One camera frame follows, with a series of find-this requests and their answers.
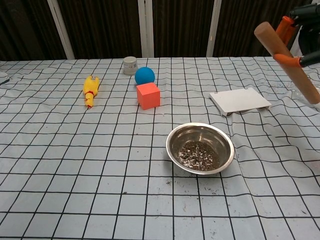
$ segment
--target metal bowl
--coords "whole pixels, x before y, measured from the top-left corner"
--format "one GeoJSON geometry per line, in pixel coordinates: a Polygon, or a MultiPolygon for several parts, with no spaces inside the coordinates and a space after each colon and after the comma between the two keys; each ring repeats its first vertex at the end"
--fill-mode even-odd
{"type": "Polygon", "coordinates": [[[199,122],[182,124],[173,129],[166,139],[166,151],[171,160],[180,168],[194,174],[216,174],[227,168],[235,155],[235,148],[230,138],[220,129],[199,122]],[[208,144],[219,156],[219,167],[210,171],[195,170],[179,162],[180,149],[190,141],[208,144]]]}

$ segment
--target dirt in bowl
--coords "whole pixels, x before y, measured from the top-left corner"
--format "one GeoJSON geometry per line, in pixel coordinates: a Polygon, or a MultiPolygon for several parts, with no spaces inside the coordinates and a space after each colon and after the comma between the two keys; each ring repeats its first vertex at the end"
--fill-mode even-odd
{"type": "Polygon", "coordinates": [[[220,165],[217,153],[202,141],[189,141],[184,144],[179,150],[179,162],[198,171],[211,171],[220,165]]]}

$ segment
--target yellow rubber chicken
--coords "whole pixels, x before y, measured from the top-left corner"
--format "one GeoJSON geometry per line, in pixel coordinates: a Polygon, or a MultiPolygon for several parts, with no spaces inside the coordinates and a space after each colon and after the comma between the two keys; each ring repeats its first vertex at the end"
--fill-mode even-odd
{"type": "Polygon", "coordinates": [[[96,76],[95,80],[92,80],[92,76],[88,76],[83,85],[84,104],[88,108],[94,106],[94,97],[98,94],[99,78],[96,76]]]}

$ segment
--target wooden handle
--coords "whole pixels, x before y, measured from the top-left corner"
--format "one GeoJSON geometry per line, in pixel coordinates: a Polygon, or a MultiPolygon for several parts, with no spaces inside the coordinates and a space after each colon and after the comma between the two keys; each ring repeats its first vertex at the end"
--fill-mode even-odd
{"type": "MultiPolygon", "coordinates": [[[[273,27],[268,22],[263,22],[254,30],[254,35],[265,47],[265,49],[273,56],[274,54],[283,54],[293,57],[286,45],[281,41],[273,27]]],[[[320,103],[320,94],[316,87],[312,84],[301,67],[290,67],[279,64],[292,82],[304,95],[311,104],[320,103]]]]}

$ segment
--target orange foam block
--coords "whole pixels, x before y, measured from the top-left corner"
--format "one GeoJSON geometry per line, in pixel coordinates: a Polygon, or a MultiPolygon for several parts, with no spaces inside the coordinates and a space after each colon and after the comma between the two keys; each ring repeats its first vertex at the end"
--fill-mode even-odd
{"type": "Polygon", "coordinates": [[[136,86],[136,96],[143,110],[160,106],[160,90],[153,82],[136,86]]]}

